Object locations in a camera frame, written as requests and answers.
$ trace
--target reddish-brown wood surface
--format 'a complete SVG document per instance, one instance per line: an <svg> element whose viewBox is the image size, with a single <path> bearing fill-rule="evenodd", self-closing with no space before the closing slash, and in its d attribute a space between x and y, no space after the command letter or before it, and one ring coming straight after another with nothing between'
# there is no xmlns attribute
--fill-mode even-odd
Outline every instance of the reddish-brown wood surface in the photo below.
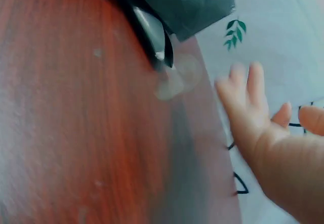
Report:
<svg viewBox="0 0 324 224"><path fill-rule="evenodd" d="M157 80L112 0L0 0L0 223L240 223L206 71Z"/></svg>

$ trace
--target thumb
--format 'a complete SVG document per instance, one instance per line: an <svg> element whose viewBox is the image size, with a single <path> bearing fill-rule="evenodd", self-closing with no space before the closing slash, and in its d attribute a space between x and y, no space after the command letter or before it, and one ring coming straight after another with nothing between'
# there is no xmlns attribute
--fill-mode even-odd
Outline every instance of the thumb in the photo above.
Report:
<svg viewBox="0 0 324 224"><path fill-rule="evenodd" d="M304 106L299 110L299 122L313 134L324 136L324 109L316 106Z"/></svg>
<svg viewBox="0 0 324 224"><path fill-rule="evenodd" d="M290 118L292 117L292 105L287 102L280 110L272 117L271 121L282 126L283 128L287 128Z"/></svg>

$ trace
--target white sheet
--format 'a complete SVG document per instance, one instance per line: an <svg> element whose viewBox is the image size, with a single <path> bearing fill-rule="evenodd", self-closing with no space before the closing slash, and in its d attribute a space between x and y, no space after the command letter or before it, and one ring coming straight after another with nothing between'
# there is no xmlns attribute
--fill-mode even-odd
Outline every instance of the white sheet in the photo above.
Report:
<svg viewBox="0 0 324 224"><path fill-rule="evenodd" d="M260 61L265 69L266 94L271 113L286 101L296 107L323 98L322 0L235 1L237 11L233 15L196 36L211 84L217 77L227 75L234 63L248 66L251 61ZM236 49L228 52L223 46L226 42L226 26L238 17L246 24L247 34L243 34L242 43L238 43ZM230 144L232 139L228 123L225 116L223 119ZM298 120L297 112L293 119ZM243 224L296 223L263 195L236 148L230 151L230 155L235 172L250 191L247 195L239 196Z"/></svg>

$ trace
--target black plastic bag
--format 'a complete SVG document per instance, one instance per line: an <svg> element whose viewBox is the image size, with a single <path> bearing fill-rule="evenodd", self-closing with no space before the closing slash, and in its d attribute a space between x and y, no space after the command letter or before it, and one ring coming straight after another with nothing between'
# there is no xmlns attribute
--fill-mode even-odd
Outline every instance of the black plastic bag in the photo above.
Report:
<svg viewBox="0 0 324 224"><path fill-rule="evenodd" d="M234 11L234 0L145 0L183 41Z"/></svg>

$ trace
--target child's hand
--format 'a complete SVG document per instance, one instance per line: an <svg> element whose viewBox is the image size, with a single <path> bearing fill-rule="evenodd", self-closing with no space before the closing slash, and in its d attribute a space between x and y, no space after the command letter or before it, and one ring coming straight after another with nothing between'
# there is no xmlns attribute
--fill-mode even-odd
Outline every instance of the child's hand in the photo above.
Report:
<svg viewBox="0 0 324 224"><path fill-rule="evenodd" d="M230 120L234 141L249 164L263 157L264 148L289 135L290 103L270 120L264 93L262 66L250 66L248 81L244 68L234 66L229 78L216 83L217 92Z"/></svg>
<svg viewBox="0 0 324 224"><path fill-rule="evenodd" d="M324 223L323 138L290 136L289 103L270 119L260 64L251 65L247 83L244 69L236 66L216 88L235 144L267 197L302 223ZM323 109L303 107L299 119L324 136Z"/></svg>

